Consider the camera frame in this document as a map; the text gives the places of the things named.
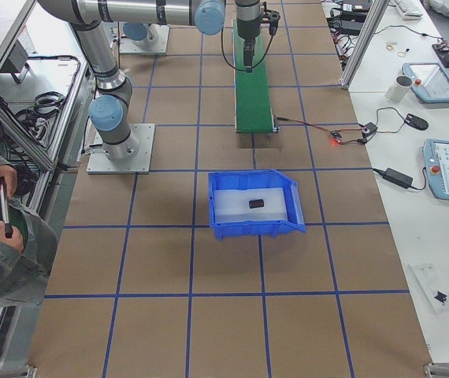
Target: green conveyor belt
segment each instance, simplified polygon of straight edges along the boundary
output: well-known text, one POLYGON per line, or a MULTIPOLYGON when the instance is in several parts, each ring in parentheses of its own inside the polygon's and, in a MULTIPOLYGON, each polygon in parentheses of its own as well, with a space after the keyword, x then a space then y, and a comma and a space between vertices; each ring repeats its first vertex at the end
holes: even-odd
MULTIPOLYGON (((243 65, 243 39, 233 25, 233 54, 235 66, 245 69, 243 65)), ((263 39, 256 38, 253 66, 264 53, 263 39)), ((275 132, 275 122, 270 108, 269 82, 266 75, 265 61, 252 73, 235 71, 235 108, 237 132, 275 132)))

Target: white keyboard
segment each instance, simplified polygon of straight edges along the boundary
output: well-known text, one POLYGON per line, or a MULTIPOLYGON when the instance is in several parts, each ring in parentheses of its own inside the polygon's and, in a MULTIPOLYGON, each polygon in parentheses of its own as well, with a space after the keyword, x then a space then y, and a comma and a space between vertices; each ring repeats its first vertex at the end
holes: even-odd
POLYGON ((401 18, 404 20, 420 20, 422 10, 419 8, 418 0, 391 0, 391 4, 396 6, 401 18))

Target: blue plastic bin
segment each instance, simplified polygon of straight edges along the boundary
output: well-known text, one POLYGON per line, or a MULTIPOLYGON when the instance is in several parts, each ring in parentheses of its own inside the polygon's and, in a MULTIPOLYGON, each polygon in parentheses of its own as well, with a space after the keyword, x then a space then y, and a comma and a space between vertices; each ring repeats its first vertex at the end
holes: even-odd
POLYGON ((219 240, 306 231, 298 184, 273 169, 209 173, 209 218, 219 240), (260 199, 264 206, 250 209, 260 199))

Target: person's hand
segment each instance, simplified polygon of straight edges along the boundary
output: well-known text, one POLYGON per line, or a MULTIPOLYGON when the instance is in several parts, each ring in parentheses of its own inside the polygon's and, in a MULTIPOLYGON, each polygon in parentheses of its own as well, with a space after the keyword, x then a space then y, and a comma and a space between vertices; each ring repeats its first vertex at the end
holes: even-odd
POLYGON ((11 246, 20 253, 23 252, 23 236, 21 236, 20 230, 13 226, 13 237, 6 238, 6 227, 2 220, 0 220, 0 242, 11 246))
POLYGON ((0 178, 1 177, 4 177, 4 181, 6 182, 7 198, 11 199, 14 196, 14 192, 17 189, 17 181, 18 181, 17 171, 11 165, 0 165, 0 178))

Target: white bin bottom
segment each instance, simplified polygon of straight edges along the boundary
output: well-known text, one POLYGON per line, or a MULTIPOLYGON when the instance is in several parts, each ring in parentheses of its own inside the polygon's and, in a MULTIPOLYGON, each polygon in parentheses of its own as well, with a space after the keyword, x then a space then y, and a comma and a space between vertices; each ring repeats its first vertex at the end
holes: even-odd
POLYGON ((282 187, 214 191, 214 216, 216 223, 287 221, 284 191, 282 187), (265 205, 249 209, 249 201, 255 199, 262 199, 265 205))

